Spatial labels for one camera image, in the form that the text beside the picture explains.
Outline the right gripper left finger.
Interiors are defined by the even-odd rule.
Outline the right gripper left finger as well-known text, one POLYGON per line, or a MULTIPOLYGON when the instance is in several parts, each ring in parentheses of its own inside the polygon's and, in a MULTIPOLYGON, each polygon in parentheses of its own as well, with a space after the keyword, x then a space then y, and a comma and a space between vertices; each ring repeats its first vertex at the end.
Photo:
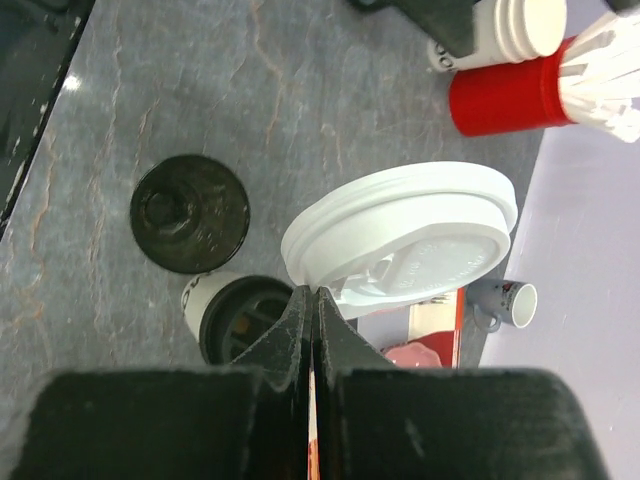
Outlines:
POLYGON ((233 362, 256 380, 244 479, 307 477, 312 306, 310 290, 295 288, 280 319, 233 362))

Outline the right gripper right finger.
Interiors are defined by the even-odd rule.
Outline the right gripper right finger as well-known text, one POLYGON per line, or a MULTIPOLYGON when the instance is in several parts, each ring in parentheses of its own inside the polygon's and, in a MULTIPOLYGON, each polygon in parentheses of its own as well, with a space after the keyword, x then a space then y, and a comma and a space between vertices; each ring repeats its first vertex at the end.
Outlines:
POLYGON ((323 479, 393 479, 399 370, 344 320, 325 287, 314 294, 313 355, 323 479))

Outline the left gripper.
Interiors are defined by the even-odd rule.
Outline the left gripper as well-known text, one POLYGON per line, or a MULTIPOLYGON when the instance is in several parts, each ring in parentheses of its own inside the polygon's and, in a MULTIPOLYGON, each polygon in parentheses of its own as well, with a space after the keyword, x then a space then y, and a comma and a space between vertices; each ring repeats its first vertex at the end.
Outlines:
POLYGON ((351 0, 349 4, 362 13, 386 8, 399 10, 412 23, 456 58, 476 51, 473 0, 351 0))

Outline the black lid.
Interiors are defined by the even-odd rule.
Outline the black lid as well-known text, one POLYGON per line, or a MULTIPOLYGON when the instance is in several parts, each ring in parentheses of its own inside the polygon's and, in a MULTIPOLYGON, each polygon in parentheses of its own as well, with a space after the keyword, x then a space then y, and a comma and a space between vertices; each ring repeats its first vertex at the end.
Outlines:
POLYGON ((272 277, 243 276, 208 302, 199 327, 207 364, 227 364, 264 335, 282 316, 293 289, 272 277))

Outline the white lid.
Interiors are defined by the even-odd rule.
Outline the white lid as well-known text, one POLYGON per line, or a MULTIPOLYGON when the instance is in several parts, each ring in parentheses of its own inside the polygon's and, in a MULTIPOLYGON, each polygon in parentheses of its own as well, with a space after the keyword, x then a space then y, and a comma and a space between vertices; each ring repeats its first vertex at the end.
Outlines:
POLYGON ((281 255, 298 286, 331 294, 358 318, 429 300, 489 273, 518 219, 501 172, 453 161, 418 163, 349 182, 301 212, 281 255))

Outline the black plastic cup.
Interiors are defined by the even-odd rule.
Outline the black plastic cup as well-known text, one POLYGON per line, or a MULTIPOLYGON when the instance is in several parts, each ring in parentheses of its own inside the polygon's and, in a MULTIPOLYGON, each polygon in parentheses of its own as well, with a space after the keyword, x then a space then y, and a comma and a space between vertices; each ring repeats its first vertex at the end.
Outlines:
POLYGON ((200 274, 226 264, 250 224, 247 192, 220 161, 197 154, 167 158, 136 185, 129 208, 133 237, 156 265, 200 274))

